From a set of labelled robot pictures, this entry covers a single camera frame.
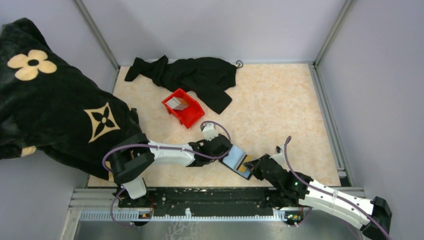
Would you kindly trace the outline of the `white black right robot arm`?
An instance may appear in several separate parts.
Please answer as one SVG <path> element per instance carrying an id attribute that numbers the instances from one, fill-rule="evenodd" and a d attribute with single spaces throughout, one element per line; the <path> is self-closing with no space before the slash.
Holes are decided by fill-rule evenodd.
<path id="1" fill-rule="evenodd" d="M 371 240 L 389 240 L 392 211 L 379 196 L 373 199 L 349 195 L 326 186 L 312 177 L 294 171 L 288 163 L 283 168 L 277 160 L 287 160 L 285 153 L 243 161 L 240 167 L 259 180 L 271 183 L 279 193 L 278 200 L 287 206 L 311 207 L 346 221 Z"/>

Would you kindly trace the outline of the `gold credit card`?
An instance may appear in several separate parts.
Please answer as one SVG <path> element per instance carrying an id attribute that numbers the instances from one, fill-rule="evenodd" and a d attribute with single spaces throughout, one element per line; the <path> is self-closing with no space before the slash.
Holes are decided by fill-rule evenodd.
<path id="1" fill-rule="evenodd" d="M 250 162 L 254 161 L 255 158 L 252 155 L 244 155 L 241 160 L 239 161 L 236 170 L 240 173 L 245 173 L 247 170 L 249 170 L 250 168 L 248 167 L 248 165 L 250 164 Z"/>

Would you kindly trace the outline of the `red plastic bin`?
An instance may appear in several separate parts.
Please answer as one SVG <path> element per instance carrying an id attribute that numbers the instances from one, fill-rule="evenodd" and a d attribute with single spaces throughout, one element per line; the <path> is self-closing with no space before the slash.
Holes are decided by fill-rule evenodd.
<path id="1" fill-rule="evenodd" d="M 168 114 L 174 116 L 187 129 L 205 115 L 201 105 L 181 88 L 175 90 L 161 103 L 165 106 Z"/>

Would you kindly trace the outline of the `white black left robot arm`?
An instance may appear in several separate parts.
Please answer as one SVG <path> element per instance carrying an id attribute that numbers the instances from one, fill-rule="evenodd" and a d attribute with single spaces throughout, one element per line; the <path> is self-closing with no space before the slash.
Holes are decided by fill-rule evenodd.
<path id="1" fill-rule="evenodd" d="M 113 181 L 127 191 L 131 202 L 144 207 L 150 193 L 141 173 L 150 165 L 203 167 L 222 160 L 231 147 L 229 134 L 204 135 L 203 140 L 175 145 L 149 141 L 144 133 L 138 133 L 106 153 L 102 165 L 112 173 Z"/>

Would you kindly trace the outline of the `black leather card holder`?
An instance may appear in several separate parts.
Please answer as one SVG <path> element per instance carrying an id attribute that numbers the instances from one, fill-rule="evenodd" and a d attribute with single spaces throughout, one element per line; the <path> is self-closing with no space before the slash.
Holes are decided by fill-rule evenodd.
<path id="1" fill-rule="evenodd" d="M 249 154 L 246 154 L 240 147 L 233 145 L 228 154 L 219 162 L 232 170 L 246 180 L 250 180 L 252 173 L 245 163 L 255 161 L 256 159 Z"/>

